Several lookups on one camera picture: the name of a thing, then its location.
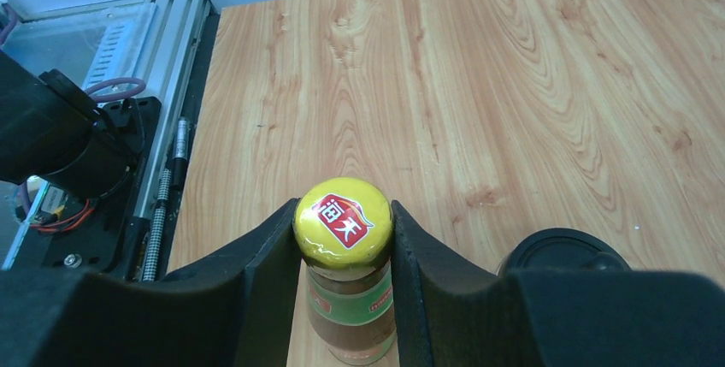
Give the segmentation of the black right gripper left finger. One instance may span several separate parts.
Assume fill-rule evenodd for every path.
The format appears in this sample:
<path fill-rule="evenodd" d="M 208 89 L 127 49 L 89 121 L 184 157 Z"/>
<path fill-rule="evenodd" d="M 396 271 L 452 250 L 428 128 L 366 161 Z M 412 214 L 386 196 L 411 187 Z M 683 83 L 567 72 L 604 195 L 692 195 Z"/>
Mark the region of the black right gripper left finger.
<path fill-rule="evenodd" d="M 285 365 L 301 264 L 297 204 L 160 281 L 87 267 L 4 271 L 2 365 Z"/>

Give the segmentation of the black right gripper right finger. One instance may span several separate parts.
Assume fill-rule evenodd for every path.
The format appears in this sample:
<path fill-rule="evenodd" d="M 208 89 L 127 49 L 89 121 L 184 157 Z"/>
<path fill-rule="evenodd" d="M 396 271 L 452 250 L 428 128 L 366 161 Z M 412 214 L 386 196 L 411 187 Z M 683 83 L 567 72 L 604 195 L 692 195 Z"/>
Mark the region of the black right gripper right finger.
<path fill-rule="evenodd" d="M 399 202 L 392 285 L 402 366 L 721 366 L 724 291 L 612 252 L 494 275 Z"/>

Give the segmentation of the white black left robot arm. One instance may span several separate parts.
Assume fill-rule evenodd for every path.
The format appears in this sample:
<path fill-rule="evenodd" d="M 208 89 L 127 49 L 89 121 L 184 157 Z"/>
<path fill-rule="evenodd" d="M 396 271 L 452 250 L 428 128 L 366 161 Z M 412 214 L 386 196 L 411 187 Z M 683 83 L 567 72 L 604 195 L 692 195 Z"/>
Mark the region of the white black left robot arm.
<path fill-rule="evenodd" d="M 1 55 L 1 179 L 35 175 L 82 199 L 102 198 L 143 169 L 161 104 L 115 99 L 101 107 L 56 69 L 35 76 Z"/>

